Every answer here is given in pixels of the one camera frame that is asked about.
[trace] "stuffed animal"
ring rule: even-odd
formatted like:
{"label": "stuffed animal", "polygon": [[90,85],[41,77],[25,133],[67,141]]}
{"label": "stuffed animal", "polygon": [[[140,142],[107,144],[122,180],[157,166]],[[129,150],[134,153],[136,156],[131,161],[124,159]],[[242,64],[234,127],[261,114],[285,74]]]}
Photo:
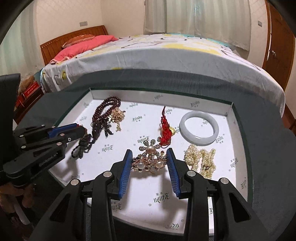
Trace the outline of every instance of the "stuffed animal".
{"label": "stuffed animal", "polygon": [[30,85],[32,85],[35,81],[35,77],[32,75],[28,79],[20,82],[18,94],[23,93]]}

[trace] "pink pillow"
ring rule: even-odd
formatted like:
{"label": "pink pillow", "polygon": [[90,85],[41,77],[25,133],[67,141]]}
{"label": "pink pillow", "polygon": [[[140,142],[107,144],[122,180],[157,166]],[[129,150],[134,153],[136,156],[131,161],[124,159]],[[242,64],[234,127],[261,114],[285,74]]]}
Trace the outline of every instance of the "pink pillow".
{"label": "pink pillow", "polygon": [[113,35],[99,35],[94,37],[92,40],[84,41],[78,44],[74,44],[63,49],[61,52],[55,56],[49,63],[56,64],[62,61],[73,58],[74,56],[84,53],[87,50],[94,49],[95,47],[101,46],[103,44],[109,43],[110,41],[118,40]]}

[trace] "jewelry tray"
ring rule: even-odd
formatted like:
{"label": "jewelry tray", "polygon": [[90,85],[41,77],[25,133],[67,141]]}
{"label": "jewelry tray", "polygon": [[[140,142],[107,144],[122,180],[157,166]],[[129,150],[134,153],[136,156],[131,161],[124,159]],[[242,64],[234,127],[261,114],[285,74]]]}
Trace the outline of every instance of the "jewelry tray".
{"label": "jewelry tray", "polygon": [[[121,161],[126,149],[133,152],[133,157],[142,153],[139,146],[144,140],[160,136],[161,111],[166,106],[165,115],[176,134],[172,136],[171,147],[179,160],[184,160],[185,151],[190,143],[185,141],[179,130],[179,123],[184,114],[192,110],[209,113],[219,125],[217,139],[211,145],[198,147],[210,151],[216,149],[214,163],[216,170],[213,180],[228,178],[242,196],[248,199],[247,151],[244,145],[244,132],[239,125],[232,103],[218,99],[203,99],[190,95],[137,91],[137,90],[95,90],[91,89],[79,102],[58,121],[59,126],[78,123],[91,133],[91,119],[97,106],[109,97],[121,99],[120,109],[125,112],[125,119],[120,123],[122,131],[116,132],[113,123],[110,130],[113,135],[100,137],[89,153],[82,159],[73,159],[71,151],[78,141],[68,144],[64,160],[51,168],[50,172],[63,185],[73,178],[82,182],[94,179],[100,173],[110,170],[114,162]],[[213,134],[211,125],[203,119],[191,118],[186,127],[199,137]],[[115,218],[133,226],[154,232],[183,234],[186,220],[187,200],[179,200],[172,191],[167,167],[156,174],[131,170],[128,189],[121,201],[112,200],[112,211]],[[209,203],[209,233],[214,233],[213,209]]]}

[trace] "door knob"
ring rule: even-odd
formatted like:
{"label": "door knob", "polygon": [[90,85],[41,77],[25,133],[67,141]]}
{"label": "door knob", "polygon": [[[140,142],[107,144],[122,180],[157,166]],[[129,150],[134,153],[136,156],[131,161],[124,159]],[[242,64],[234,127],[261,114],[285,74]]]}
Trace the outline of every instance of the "door knob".
{"label": "door knob", "polygon": [[274,55],[274,57],[276,56],[276,52],[274,52],[273,50],[271,51],[271,53]]}

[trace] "white wall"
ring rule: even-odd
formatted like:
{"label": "white wall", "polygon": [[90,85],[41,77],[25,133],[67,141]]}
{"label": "white wall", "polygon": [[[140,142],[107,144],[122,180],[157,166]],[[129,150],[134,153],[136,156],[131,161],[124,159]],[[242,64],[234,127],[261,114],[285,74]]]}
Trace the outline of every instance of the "white wall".
{"label": "white wall", "polygon": [[143,34],[144,0],[101,0],[103,23],[110,35]]}
{"label": "white wall", "polygon": [[[58,36],[103,25],[100,0],[35,0],[40,44]],[[88,25],[80,27],[79,22]]]}
{"label": "white wall", "polygon": [[286,105],[292,112],[294,118],[296,118],[296,40],[295,40],[295,52],[294,62],[291,70],[291,75],[285,90]]}
{"label": "white wall", "polygon": [[265,0],[249,0],[251,9],[251,45],[247,60],[262,67],[267,43],[267,10]]}

